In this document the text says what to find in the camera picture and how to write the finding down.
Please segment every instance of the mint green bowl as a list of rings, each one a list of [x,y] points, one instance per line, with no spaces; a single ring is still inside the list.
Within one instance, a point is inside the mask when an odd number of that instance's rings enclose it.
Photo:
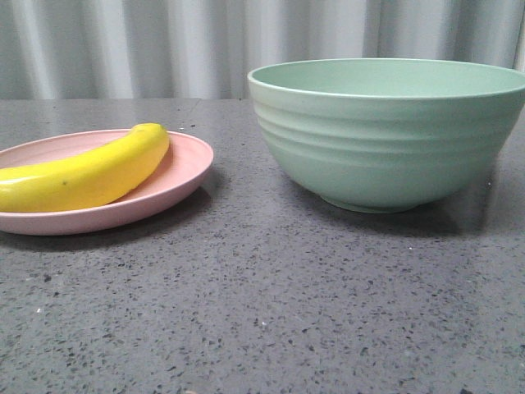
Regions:
[[[525,102],[525,74],[475,63],[330,59],[248,74],[270,152],[327,202],[391,213],[490,166]]]

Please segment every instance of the gray speckled countertop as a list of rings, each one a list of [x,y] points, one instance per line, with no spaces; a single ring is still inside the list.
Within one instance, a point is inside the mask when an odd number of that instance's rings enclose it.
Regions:
[[[163,123],[203,186],[79,236],[0,233],[0,392],[525,392],[525,118],[466,190],[351,213],[276,165],[248,100],[0,101],[0,149]]]

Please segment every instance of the curtain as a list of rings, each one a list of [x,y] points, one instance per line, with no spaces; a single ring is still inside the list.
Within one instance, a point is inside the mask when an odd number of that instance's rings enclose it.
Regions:
[[[248,96],[249,70],[418,57],[525,70],[525,0],[0,0],[0,99]]]

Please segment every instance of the plate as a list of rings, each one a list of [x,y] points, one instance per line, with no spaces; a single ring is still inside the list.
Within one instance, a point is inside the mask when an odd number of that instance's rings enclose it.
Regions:
[[[64,158],[106,144],[129,129],[85,131],[37,140],[0,152],[0,168]],[[0,230],[32,236],[80,234],[118,227],[170,208],[193,193],[213,161],[213,149],[192,135],[169,131],[170,148],[155,172],[117,201],[62,212],[0,212]]]

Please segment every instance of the banana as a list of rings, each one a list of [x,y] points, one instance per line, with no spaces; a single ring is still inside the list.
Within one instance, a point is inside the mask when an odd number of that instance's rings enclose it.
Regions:
[[[76,156],[0,168],[0,211],[56,212],[111,203],[155,171],[169,144],[163,126],[144,123]]]

